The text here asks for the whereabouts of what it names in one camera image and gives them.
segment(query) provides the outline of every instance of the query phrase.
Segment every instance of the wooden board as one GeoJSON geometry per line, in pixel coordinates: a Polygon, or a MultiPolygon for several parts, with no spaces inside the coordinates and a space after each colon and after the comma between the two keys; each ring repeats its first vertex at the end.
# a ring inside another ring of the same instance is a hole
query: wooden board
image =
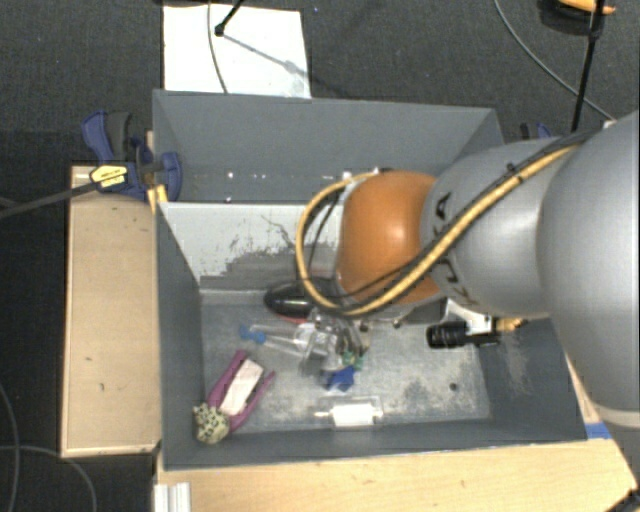
{"type": "Polygon", "coordinates": [[[603,512],[634,480],[610,440],[165,473],[194,512],[603,512]]]}
{"type": "MultiPolygon", "coordinates": [[[[73,169],[73,186],[90,168],[73,169]]],[[[71,202],[60,451],[152,451],[160,439],[148,205],[93,192],[71,202]]]]}

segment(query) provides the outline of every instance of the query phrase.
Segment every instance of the black wire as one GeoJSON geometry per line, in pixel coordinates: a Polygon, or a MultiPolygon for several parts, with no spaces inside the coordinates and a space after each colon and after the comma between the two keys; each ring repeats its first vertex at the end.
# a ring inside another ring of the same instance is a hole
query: black wire
{"type": "Polygon", "coordinates": [[[94,190],[96,190],[95,183],[86,183],[85,185],[80,185],[79,187],[65,190],[64,192],[58,192],[57,194],[41,197],[40,199],[36,199],[35,201],[20,203],[17,204],[17,206],[11,206],[10,208],[0,211],[0,220],[6,219],[8,217],[13,217],[14,215],[18,215],[20,213],[26,213],[28,211],[41,208],[42,206],[47,206],[49,204],[72,199],[88,192],[93,192],[94,190]]]}
{"type": "Polygon", "coordinates": [[[336,194],[332,194],[333,195],[333,199],[331,199],[331,204],[329,205],[329,208],[327,209],[327,212],[324,214],[324,217],[322,218],[322,221],[320,222],[320,225],[318,226],[318,231],[316,232],[316,236],[313,239],[313,243],[311,244],[311,253],[309,254],[309,262],[307,263],[307,268],[309,269],[309,274],[311,274],[311,263],[313,262],[313,256],[316,253],[316,247],[318,245],[318,240],[320,239],[320,233],[322,233],[322,229],[324,228],[325,224],[327,223],[327,221],[329,220],[329,217],[331,217],[331,214],[333,213],[333,210],[335,209],[336,205],[338,204],[338,201],[340,200],[340,193],[336,193],[336,194]]]}
{"type": "Polygon", "coordinates": [[[604,16],[602,11],[604,9],[604,0],[596,0],[596,8],[591,18],[591,26],[589,27],[589,46],[587,46],[587,53],[584,57],[584,64],[582,66],[582,76],[580,77],[580,89],[578,91],[578,99],[576,100],[576,108],[573,112],[573,121],[571,123],[571,131],[575,132],[580,124],[580,114],[582,113],[582,104],[584,103],[584,96],[587,91],[587,82],[589,81],[589,72],[591,71],[591,63],[593,61],[593,54],[596,49],[596,42],[602,33],[602,23],[604,16]]]}

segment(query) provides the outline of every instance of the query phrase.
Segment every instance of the white object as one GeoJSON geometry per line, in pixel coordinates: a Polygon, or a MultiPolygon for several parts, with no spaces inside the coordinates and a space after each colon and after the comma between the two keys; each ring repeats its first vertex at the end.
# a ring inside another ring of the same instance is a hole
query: white object
{"type": "MultiPolygon", "coordinates": [[[[223,37],[215,26],[231,5],[211,5],[211,39],[229,93],[310,98],[297,11],[241,7],[223,37]]],[[[209,47],[208,6],[164,6],[164,87],[223,92],[209,47]]]]}
{"type": "Polygon", "coordinates": [[[245,359],[231,381],[222,405],[220,405],[220,410],[227,416],[235,416],[242,412],[247,398],[256,387],[263,371],[262,366],[254,363],[251,359],[245,359]]]}
{"type": "Polygon", "coordinates": [[[156,484],[153,487],[154,512],[191,512],[191,485],[182,482],[173,486],[156,484]]]}

